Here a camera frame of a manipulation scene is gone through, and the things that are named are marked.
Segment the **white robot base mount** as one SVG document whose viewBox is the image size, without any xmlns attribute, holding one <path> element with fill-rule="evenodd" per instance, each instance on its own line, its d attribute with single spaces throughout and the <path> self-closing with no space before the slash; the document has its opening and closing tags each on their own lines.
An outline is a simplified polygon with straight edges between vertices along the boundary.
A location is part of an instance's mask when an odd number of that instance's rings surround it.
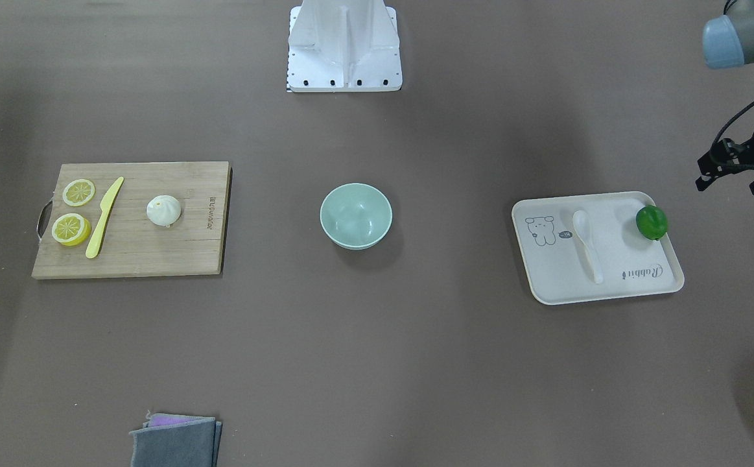
<svg viewBox="0 0 754 467">
<path fill-rule="evenodd" d="M 303 1 L 290 10 L 286 91 L 403 87 L 397 12 L 383 1 Z"/>
</svg>

